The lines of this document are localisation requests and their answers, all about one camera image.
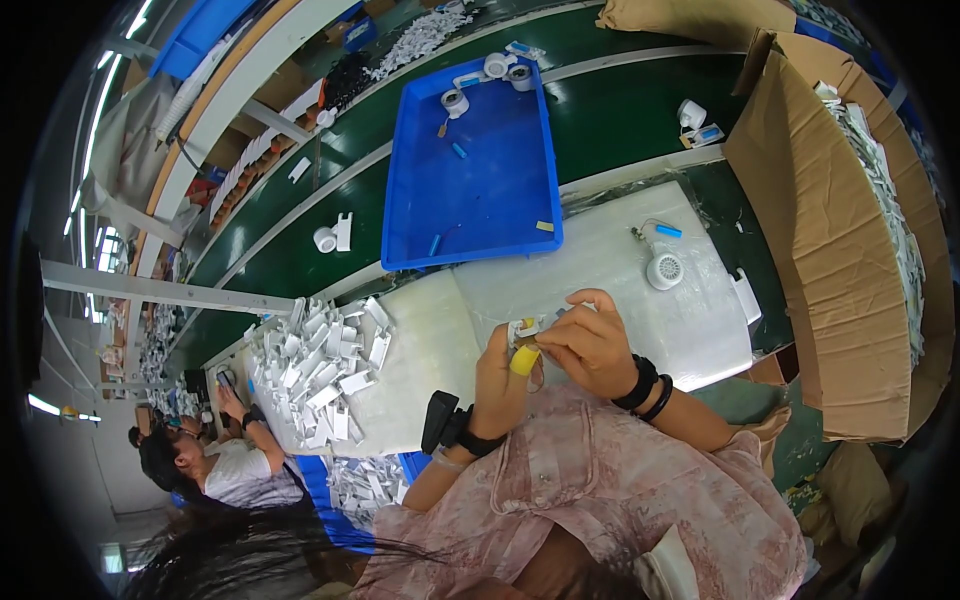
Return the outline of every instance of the blue plastic crate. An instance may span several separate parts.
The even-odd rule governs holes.
[[[560,189],[537,64],[535,88],[507,82],[464,88],[469,110],[450,119],[440,96],[483,59],[408,83],[400,97],[390,159],[380,259],[389,271],[482,258],[552,252],[564,242]],[[453,144],[467,156],[460,157]],[[537,228],[552,223],[553,231]],[[434,252],[434,240],[440,236]]]
[[[150,77],[159,72],[185,80],[210,49],[256,0],[197,0],[160,49]]]
[[[403,473],[407,476],[407,481],[412,483],[420,472],[430,463],[430,457],[422,452],[406,452],[398,456],[400,465],[403,467]],[[313,498],[313,504],[317,509],[317,515],[324,522],[324,530],[330,538],[330,542],[344,547],[354,552],[363,554],[373,554],[373,536],[365,531],[360,531],[353,527],[343,513],[330,508],[330,488],[326,486],[326,466],[323,459],[319,456],[298,456],[297,464],[303,473],[303,484],[310,497]],[[370,547],[357,547],[354,544],[359,540],[365,540]]]
[[[344,32],[344,49],[347,52],[359,52],[361,48],[376,39],[376,25],[373,19],[364,17]]]

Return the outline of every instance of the black bracelet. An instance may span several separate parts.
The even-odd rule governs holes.
[[[657,367],[655,367],[652,362],[636,354],[633,356],[637,371],[636,385],[626,396],[622,398],[611,398],[613,404],[625,411],[632,411],[645,402],[659,378],[657,375]]]
[[[663,410],[663,407],[666,406],[667,400],[673,395],[673,377],[667,374],[660,376],[663,379],[663,391],[660,392],[660,397],[657,398],[657,403],[653,407],[642,415],[637,415],[642,420],[650,422],[653,419],[657,418],[657,415],[660,414],[660,411]]]

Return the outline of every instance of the yellow tape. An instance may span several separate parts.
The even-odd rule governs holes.
[[[527,376],[534,369],[539,357],[539,348],[532,349],[529,346],[521,346],[510,360],[510,370],[518,375]]]

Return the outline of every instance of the white t-shirt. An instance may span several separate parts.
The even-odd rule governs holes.
[[[204,449],[204,454],[220,455],[204,483],[204,494],[215,500],[255,509],[296,504],[303,498],[303,491],[290,472],[282,468],[273,473],[263,450],[245,440],[214,442]],[[300,476],[296,461],[287,457],[285,462]]]

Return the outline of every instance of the black wire bundle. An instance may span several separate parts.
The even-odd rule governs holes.
[[[326,75],[322,108],[343,110],[366,89],[371,77],[364,73],[364,67],[369,61],[369,52],[352,52],[334,62]]]

